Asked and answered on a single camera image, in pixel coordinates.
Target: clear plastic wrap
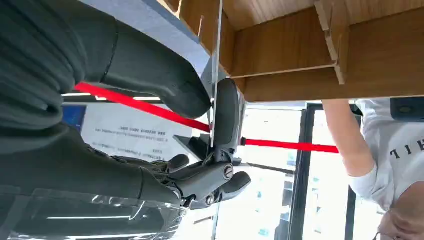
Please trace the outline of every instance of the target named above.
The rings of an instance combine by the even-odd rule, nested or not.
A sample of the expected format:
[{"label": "clear plastic wrap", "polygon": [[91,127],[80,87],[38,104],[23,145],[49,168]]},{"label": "clear plastic wrap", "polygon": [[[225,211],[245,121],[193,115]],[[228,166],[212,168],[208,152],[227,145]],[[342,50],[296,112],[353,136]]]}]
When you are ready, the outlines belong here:
[{"label": "clear plastic wrap", "polygon": [[156,201],[0,186],[0,239],[169,240],[185,214]]}]

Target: glass window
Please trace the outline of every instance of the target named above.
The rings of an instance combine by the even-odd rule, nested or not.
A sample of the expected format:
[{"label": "glass window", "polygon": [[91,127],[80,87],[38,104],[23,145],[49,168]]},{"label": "glass window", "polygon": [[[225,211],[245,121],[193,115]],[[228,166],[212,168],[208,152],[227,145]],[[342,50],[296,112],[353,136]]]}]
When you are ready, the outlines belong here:
[{"label": "glass window", "polygon": [[[315,111],[314,144],[335,145],[324,111]],[[349,179],[339,154],[312,152],[304,240],[345,239]]]},{"label": "glass window", "polygon": [[357,196],[353,240],[373,239],[384,214],[377,203]]},{"label": "glass window", "polygon": [[294,176],[255,167],[251,184],[236,198],[220,203],[216,240],[286,240],[292,207]]},{"label": "glass window", "polygon": [[[242,133],[247,139],[298,143],[301,118],[299,110],[247,109]],[[297,154],[297,150],[263,146],[241,146],[237,152],[244,163],[293,171]]]}]

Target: blue sign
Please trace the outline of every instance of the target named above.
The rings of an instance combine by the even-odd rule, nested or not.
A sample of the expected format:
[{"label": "blue sign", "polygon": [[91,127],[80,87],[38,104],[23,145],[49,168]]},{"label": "blue sign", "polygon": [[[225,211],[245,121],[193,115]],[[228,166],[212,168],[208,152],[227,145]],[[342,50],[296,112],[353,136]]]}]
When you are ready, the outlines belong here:
[{"label": "blue sign", "polygon": [[85,105],[62,105],[62,108],[62,121],[71,126],[74,126],[78,130],[78,132],[81,133],[87,107]]}]

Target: white t-shirt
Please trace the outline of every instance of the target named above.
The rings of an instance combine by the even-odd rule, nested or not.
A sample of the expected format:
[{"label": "white t-shirt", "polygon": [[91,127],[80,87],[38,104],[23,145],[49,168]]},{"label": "white t-shirt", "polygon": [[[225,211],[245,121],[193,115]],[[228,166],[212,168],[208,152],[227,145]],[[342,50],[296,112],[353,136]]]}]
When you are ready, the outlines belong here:
[{"label": "white t-shirt", "polygon": [[424,182],[424,123],[395,121],[390,99],[360,99],[362,134],[376,165],[365,176],[351,177],[355,193],[388,211],[412,184]]}]

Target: red ribbon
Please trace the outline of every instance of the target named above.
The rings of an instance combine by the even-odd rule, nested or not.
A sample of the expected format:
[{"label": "red ribbon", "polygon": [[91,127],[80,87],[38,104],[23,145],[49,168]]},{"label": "red ribbon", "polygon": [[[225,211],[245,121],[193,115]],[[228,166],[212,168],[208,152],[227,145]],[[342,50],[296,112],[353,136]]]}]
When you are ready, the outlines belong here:
[{"label": "red ribbon", "polygon": [[[75,86],[75,89],[82,93],[89,93],[93,96],[106,98],[110,102],[119,103],[130,108],[138,109],[143,112],[158,116],[160,118],[170,120],[172,122],[182,124],[184,126],[198,129],[209,133],[210,129],[207,124],[202,122],[184,118],[173,111],[164,109],[162,107],[155,106],[153,104],[135,100],[132,97],[125,96],[123,94],[107,90],[98,86],[93,86],[85,82],[81,82]],[[262,147],[274,147],[284,149],[295,149],[300,151],[315,151],[325,153],[339,153],[337,147],[328,145],[316,145],[312,143],[294,143],[294,142],[282,142],[282,141],[268,141],[268,140],[255,140],[246,139],[245,145],[262,146]]]}]

